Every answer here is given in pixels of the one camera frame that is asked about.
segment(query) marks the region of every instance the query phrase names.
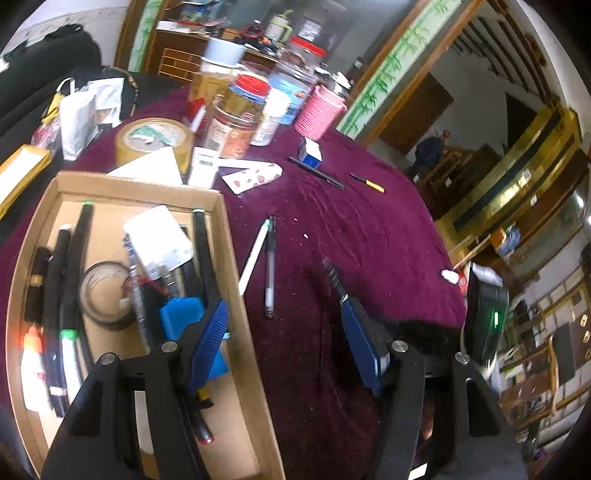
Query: glue bottle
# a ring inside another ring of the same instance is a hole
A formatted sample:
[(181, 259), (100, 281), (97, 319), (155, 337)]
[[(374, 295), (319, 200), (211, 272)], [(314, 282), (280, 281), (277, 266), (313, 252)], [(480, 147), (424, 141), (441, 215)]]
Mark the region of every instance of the glue bottle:
[(27, 409), (39, 413), (51, 411), (43, 365), (43, 343), (35, 325), (31, 325), (23, 340), (21, 360), (22, 396)]

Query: pink container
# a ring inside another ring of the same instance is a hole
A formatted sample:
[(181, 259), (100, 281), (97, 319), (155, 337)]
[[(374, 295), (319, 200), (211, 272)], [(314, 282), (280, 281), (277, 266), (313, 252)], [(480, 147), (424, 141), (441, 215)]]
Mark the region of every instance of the pink container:
[(347, 110), (343, 98), (324, 86), (317, 85), (295, 121), (294, 128), (310, 140), (319, 140), (343, 110)]

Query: white marker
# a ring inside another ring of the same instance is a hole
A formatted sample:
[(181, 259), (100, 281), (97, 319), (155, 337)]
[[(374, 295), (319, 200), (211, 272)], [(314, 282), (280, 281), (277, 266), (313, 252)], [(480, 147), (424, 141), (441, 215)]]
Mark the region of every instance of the white marker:
[(269, 225), (271, 222), (269, 219), (266, 219), (262, 225), (261, 229), (259, 230), (258, 235), (256, 236), (255, 244), (252, 246), (251, 254), (248, 256), (248, 260), (246, 261), (246, 265), (244, 266), (244, 270), (242, 271), (242, 276), (240, 277), (240, 281), (238, 282), (238, 291), (240, 295), (244, 295), (246, 287), (248, 286), (248, 281), (251, 279), (252, 270), (255, 268), (256, 259), (258, 258), (259, 253), (261, 253), (262, 244), (265, 242), (265, 237), (267, 236), (267, 232), (269, 231)]

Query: tiled floor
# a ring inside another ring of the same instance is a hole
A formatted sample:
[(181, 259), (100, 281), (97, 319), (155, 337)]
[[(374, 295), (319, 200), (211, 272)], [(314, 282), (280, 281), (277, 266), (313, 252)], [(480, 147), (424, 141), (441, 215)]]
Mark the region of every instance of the tiled floor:
[(397, 169), (404, 171), (411, 163), (394, 147), (388, 145), (384, 140), (376, 138), (368, 146), (368, 150), (373, 153), (380, 160), (383, 160), (390, 165), (394, 165)]

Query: cardboard box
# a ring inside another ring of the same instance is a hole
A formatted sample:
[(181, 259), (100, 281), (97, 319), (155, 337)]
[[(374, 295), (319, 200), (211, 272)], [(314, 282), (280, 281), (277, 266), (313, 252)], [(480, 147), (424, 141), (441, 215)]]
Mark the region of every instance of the cardboard box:
[[(28, 228), (12, 278), (7, 313), (7, 374), (14, 416), (22, 441), (37, 473), (48, 445), (59, 427), (52, 415), (28, 411), (22, 397), (20, 362), (22, 339), (28, 324), (22, 320), (28, 278), (38, 245), (53, 249), (57, 231), (65, 223), (76, 225), (82, 204), (95, 205), (85, 269), (103, 260), (128, 264), (122, 247), (123, 224), (156, 205), (167, 205), (179, 223), (191, 224), (191, 212), (207, 215), (212, 261), (219, 290), (230, 307), (231, 337), (223, 343), (231, 374), (207, 383), (215, 404), (203, 412), (216, 441), (200, 446), (212, 480), (284, 479), (275, 431), (256, 364), (251, 331), (242, 297), (223, 196), (214, 190), (189, 186), (164, 187), (100, 174), (61, 172), (48, 186)], [(143, 355), (137, 324), (111, 332), (85, 318), (93, 356), (115, 352), (121, 358)], [(154, 457), (142, 454), (145, 473), (158, 478)]]

